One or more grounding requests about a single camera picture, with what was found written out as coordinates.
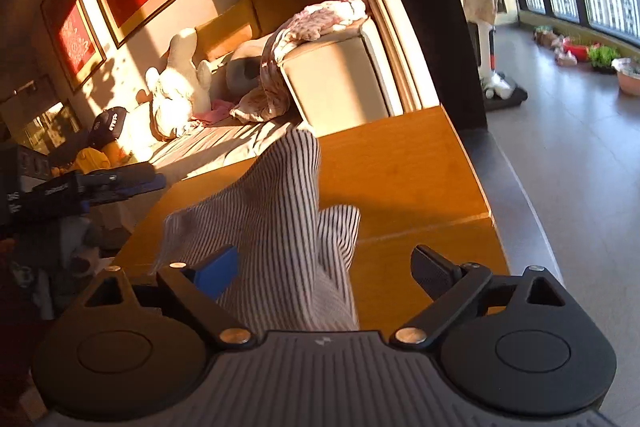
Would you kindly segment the red plant pot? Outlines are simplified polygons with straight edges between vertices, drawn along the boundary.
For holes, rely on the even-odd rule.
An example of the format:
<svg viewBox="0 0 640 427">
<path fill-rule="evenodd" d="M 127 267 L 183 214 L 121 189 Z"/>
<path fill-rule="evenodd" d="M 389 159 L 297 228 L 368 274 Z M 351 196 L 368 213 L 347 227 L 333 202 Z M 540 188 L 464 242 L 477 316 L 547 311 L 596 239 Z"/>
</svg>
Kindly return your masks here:
<svg viewBox="0 0 640 427">
<path fill-rule="evenodd" d="M 567 41 L 563 43 L 563 50 L 565 53 L 570 53 L 576 57 L 578 62 L 588 62 L 589 61 L 589 50 L 591 46 L 590 44 L 580 44 L 574 43 L 571 41 Z"/>
</svg>

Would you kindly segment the yellow plush toy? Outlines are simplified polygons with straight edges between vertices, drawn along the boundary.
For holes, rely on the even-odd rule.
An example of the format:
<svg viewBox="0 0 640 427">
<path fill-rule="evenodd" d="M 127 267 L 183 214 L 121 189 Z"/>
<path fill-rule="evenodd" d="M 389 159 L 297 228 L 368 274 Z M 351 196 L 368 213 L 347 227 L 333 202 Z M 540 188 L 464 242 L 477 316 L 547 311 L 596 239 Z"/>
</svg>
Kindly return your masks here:
<svg viewBox="0 0 640 427">
<path fill-rule="evenodd" d="M 130 155 L 117 141 L 108 143 L 97 150 L 93 147 L 83 148 L 78 152 L 70 170 L 90 173 L 98 170 L 108 170 L 122 167 L 129 160 Z"/>
</svg>

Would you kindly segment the striped grey white garment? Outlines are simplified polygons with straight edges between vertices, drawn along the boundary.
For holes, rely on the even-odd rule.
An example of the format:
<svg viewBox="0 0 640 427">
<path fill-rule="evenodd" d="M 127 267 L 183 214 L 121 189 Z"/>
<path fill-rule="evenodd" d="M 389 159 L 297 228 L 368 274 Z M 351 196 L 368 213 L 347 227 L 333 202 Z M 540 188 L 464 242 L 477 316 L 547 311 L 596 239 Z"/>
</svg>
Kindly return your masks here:
<svg viewBox="0 0 640 427">
<path fill-rule="evenodd" d="M 233 246 L 239 272 L 217 303 L 255 334 L 356 331 L 349 270 L 360 211 L 320 208 L 319 169 L 311 132 L 282 135 L 238 181 L 165 219 L 153 267 L 197 265 Z"/>
</svg>

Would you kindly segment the beige sofa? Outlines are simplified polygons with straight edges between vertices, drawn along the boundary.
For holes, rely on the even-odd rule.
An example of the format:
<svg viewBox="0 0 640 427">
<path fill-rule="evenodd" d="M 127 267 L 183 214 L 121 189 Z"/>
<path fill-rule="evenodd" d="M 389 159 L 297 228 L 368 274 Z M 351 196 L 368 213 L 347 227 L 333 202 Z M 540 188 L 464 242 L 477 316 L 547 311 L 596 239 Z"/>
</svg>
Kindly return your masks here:
<svg viewBox="0 0 640 427">
<path fill-rule="evenodd" d="M 152 165 L 168 183 L 262 153 L 300 128 L 322 136 L 359 127 L 402 109 L 390 62 L 364 0 L 239 0 L 198 34 L 193 63 L 210 81 L 212 108 L 188 130 L 163 140 Z M 232 101 L 226 66 L 243 42 L 271 36 L 259 86 Z"/>
</svg>

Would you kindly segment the white plush toy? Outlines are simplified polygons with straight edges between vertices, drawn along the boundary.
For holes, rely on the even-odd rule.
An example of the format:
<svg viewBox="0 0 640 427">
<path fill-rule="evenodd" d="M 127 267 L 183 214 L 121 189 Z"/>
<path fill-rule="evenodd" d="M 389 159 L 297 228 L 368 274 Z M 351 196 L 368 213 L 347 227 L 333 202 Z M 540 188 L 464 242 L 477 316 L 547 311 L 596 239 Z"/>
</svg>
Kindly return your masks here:
<svg viewBox="0 0 640 427">
<path fill-rule="evenodd" d="M 193 63 L 197 47 L 196 30 L 183 29 L 170 39 L 163 72 L 150 67 L 145 73 L 152 95 L 151 120 L 163 140 L 179 138 L 196 116 L 212 108 L 210 81 L 198 78 Z"/>
</svg>

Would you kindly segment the pink flower bowl planter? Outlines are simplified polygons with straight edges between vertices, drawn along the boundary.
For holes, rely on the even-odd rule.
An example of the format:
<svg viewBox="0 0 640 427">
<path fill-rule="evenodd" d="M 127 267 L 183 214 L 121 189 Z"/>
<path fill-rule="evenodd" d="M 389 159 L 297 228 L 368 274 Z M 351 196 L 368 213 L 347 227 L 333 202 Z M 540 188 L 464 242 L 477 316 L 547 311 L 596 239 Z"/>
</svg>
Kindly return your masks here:
<svg viewBox="0 0 640 427">
<path fill-rule="evenodd" d="M 620 91 L 631 95 L 640 95 L 640 64 L 629 57 L 620 57 L 612 61 Z"/>
</svg>

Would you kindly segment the grey neck pillow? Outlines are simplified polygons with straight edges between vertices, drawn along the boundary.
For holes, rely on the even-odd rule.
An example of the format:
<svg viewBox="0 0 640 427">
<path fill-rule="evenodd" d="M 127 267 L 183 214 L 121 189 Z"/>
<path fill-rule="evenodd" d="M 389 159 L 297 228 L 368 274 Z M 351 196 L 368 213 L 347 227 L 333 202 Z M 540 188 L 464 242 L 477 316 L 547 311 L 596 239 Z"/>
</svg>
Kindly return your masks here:
<svg viewBox="0 0 640 427">
<path fill-rule="evenodd" d="M 247 40 L 231 54 L 226 66 L 227 89 L 232 101 L 239 102 L 244 95 L 257 88 L 262 72 L 267 68 L 271 36 Z"/>
</svg>

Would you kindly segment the green plant tray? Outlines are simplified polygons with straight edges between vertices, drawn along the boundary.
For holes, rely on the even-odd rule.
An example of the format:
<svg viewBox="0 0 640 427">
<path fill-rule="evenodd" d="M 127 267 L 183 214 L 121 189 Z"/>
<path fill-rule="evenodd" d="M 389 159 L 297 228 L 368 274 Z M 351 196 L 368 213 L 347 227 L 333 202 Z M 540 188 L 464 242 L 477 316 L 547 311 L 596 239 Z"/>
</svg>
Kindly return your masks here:
<svg viewBox="0 0 640 427">
<path fill-rule="evenodd" d="M 602 44 L 590 46 L 587 56 L 592 69 L 600 74 L 614 74 L 613 62 L 622 57 L 618 49 L 602 46 Z"/>
</svg>

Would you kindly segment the small red framed picture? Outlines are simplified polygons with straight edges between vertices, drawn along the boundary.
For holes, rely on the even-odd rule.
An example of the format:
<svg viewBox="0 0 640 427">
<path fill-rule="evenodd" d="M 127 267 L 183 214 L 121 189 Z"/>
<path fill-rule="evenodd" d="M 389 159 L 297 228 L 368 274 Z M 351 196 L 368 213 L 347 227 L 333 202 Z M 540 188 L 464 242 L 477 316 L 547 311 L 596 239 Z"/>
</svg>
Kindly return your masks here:
<svg viewBox="0 0 640 427">
<path fill-rule="evenodd" d="M 105 53 L 82 0 L 42 0 L 40 11 L 73 93 L 105 62 Z"/>
</svg>

